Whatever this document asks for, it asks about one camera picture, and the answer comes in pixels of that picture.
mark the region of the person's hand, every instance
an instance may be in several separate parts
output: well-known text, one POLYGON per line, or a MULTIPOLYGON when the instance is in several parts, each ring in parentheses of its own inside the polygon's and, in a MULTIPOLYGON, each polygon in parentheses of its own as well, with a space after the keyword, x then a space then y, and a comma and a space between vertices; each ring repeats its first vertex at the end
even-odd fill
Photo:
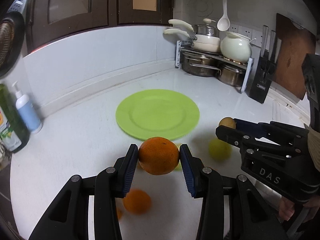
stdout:
MULTIPOLYGON (((307 203, 303 205, 306 208, 310 208, 308 215, 304 222, 307 222, 314 218, 320 207, 320 196, 313 196, 307 203)), ((279 217, 283 220, 289 220, 294 214, 294 203, 285 197, 281 197, 279 205, 279 217)))

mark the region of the brown cabinet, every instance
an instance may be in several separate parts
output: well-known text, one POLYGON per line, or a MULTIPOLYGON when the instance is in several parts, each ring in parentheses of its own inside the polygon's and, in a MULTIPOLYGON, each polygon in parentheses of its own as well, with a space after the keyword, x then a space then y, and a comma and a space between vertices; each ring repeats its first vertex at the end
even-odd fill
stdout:
POLYGON ((173 0, 28 0, 27 46, 98 27, 131 24, 167 25, 173 0))

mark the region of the black frying pan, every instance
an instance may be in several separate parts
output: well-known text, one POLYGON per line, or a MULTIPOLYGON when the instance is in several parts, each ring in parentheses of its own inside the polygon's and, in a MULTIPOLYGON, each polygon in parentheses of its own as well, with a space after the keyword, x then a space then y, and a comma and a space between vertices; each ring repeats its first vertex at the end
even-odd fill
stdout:
POLYGON ((7 13, 0 22, 0 77, 17 61, 24 40, 24 19, 21 13, 7 13))

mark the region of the green bottle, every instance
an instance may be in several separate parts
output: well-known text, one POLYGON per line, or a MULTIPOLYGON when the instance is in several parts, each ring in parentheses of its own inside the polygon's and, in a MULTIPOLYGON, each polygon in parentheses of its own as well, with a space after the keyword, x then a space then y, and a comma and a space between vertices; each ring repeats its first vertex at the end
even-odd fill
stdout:
POLYGON ((29 141, 30 132, 13 106, 7 87, 0 84, 0 138, 4 146, 16 153, 29 141))

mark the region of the cabinet door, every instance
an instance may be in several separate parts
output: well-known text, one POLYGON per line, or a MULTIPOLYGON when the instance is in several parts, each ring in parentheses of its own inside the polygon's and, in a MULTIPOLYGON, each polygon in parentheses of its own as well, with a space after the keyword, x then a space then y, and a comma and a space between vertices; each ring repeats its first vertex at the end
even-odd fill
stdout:
POLYGON ((173 0, 118 0, 118 24, 167 25, 173 17, 173 0))
POLYGON ((32 49, 75 32, 108 25, 108 0, 33 0, 30 6, 32 49))

